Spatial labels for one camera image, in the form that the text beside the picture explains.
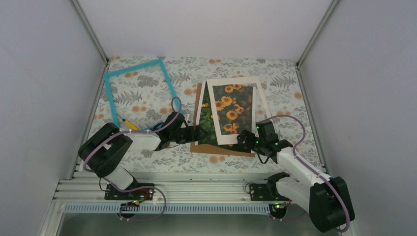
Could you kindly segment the yellow black screwdriver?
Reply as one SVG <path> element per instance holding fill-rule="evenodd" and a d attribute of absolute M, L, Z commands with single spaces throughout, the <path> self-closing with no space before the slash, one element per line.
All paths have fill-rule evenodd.
<path fill-rule="evenodd" d="M 130 121 L 128 121 L 127 119 L 124 119 L 122 116 L 120 116 L 119 114 L 117 114 L 117 117 L 120 118 L 124 124 L 126 124 L 130 129 L 136 131 L 139 130 L 138 127 L 136 127 L 133 123 L 131 123 Z"/>

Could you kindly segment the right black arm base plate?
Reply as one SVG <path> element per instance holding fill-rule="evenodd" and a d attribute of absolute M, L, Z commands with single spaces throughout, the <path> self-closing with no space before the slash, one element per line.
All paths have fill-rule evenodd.
<path fill-rule="evenodd" d="M 289 198 L 280 195 L 276 187 L 270 184 L 249 182 L 244 186 L 244 191 L 249 194 L 250 200 L 255 202 L 290 201 Z"/>

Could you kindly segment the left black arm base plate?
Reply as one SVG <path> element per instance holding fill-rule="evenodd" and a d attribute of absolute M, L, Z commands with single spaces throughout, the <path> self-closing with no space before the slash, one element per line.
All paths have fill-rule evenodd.
<path fill-rule="evenodd" d="M 112 185 L 108 184 L 106 193 L 104 195 L 105 200 L 117 200 L 117 201 L 151 201 L 153 199 L 154 190 L 152 188 L 144 188 L 141 190 L 135 190 L 132 192 L 119 192 Z"/>

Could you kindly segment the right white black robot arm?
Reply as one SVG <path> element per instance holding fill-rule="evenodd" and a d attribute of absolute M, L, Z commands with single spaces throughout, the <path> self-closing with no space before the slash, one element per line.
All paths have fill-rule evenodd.
<path fill-rule="evenodd" d="M 257 134 L 243 130 L 237 136 L 238 144 L 280 164 L 285 171 L 269 176 L 265 184 L 248 184 L 251 200 L 276 201 L 269 206 L 273 220 L 283 221 L 288 204 L 294 202 L 320 232 L 347 231 L 355 212 L 345 180 L 329 176 L 297 154 L 293 144 L 278 137 L 271 120 L 256 123 L 256 129 Z"/>

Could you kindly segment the teal wooden picture frame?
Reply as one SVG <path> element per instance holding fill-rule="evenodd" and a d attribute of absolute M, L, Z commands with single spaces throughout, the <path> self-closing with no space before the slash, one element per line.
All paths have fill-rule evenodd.
<path fill-rule="evenodd" d="M 104 74 L 103 78 L 107 93 L 105 100 L 109 103 L 113 123 L 118 127 L 124 126 L 119 115 L 132 118 L 134 122 L 146 116 L 160 119 L 157 109 L 162 108 L 165 112 L 172 109 L 167 105 L 157 105 L 157 102 L 179 95 L 162 59 L 120 68 Z"/>

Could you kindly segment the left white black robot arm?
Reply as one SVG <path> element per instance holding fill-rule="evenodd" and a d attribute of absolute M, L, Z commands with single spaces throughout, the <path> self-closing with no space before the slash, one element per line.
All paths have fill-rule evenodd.
<path fill-rule="evenodd" d="M 184 115 L 172 112 L 164 122 L 147 130 L 121 130 L 109 122 L 78 150 L 84 169 L 108 181 L 124 199 L 136 195 L 139 184 L 120 162 L 131 148 L 160 151 L 171 143 L 183 145 L 199 140 L 203 130 L 189 125 Z"/>

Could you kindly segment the sunflower photo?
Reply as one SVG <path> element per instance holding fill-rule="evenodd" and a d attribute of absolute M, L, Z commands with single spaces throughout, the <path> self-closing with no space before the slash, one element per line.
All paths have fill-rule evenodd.
<path fill-rule="evenodd" d="M 214 106 L 217 113 L 218 128 L 222 136 L 237 135 L 243 130 L 252 130 L 253 92 L 251 86 L 238 84 L 213 86 Z M 251 150 L 238 144 L 219 145 L 211 110 L 209 88 L 205 85 L 201 99 L 198 125 L 205 131 L 198 144 L 208 144 L 238 152 L 251 153 Z"/>

